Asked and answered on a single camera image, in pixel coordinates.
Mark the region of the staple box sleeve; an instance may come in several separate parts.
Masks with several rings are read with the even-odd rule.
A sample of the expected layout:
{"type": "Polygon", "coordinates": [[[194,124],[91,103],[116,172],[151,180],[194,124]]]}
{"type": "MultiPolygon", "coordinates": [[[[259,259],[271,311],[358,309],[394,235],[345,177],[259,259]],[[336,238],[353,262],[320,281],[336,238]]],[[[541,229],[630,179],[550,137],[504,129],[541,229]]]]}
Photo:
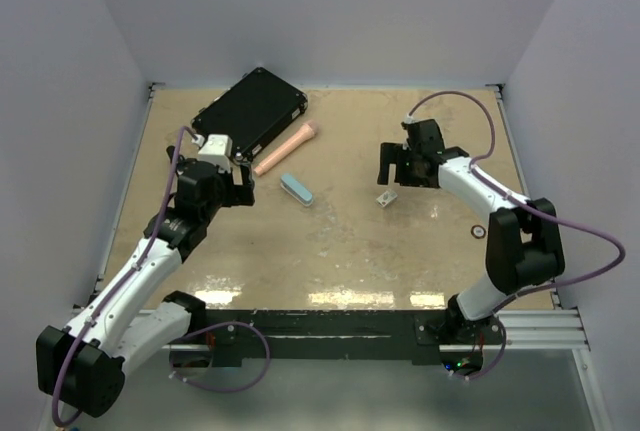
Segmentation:
{"type": "Polygon", "coordinates": [[[382,208],[386,208],[397,199],[398,195],[394,190],[388,189],[384,191],[377,199],[376,202],[382,208]]]}

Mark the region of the blue white stapler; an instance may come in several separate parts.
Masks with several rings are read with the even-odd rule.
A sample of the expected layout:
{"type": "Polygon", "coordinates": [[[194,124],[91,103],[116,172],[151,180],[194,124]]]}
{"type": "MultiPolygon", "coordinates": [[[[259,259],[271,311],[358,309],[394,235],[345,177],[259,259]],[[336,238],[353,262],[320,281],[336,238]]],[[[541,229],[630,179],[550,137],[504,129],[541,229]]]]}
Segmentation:
{"type": "Polygon", "coordinates": [[[305,207],[313,204],[314,197],[309,189],[307,189],[293,175],[286,173],[280,177],[281,188],[293,197],[296,201],[305,207]]]}

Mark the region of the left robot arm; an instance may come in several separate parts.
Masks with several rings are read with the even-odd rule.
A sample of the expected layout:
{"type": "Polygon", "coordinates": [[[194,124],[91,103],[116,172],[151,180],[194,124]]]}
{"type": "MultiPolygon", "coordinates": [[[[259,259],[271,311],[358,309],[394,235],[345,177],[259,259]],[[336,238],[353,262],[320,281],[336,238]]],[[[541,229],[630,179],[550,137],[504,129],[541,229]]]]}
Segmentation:
{"type": "Polygon", "coordinates": [[[78,412],[97,418],[122,392],[126,377],[164,345],[200,341],[207,331],[204,302],[187,293],[167,295],[145,318],[138,313],[150,295],[206,238],[223,207],[251,206],[249,164],[233,171],[188,159],[172,174],[173,205],[154,216],[133,255],[109,285],[60,329],[46,327],[36,340],[38,387],[78,412]]]}

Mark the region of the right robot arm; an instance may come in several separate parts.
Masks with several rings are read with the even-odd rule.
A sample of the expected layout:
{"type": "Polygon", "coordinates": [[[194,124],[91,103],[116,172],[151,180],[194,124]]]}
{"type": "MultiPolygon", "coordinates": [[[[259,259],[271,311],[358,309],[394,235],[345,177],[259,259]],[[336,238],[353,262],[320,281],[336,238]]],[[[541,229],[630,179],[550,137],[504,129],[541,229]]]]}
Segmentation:
{"type": "Polygon", "coordinates": [[[547,199],[514,193],[458,146],[447,147],[433,119],[404,123],[407,139],[380,145],[377,183],[445,190],[466,203],[486,230],[485,275],[449,299],[440,335],[469,343],[504,301],[563,274],[558,225],[536,215],[556,216],[547,199]]]}

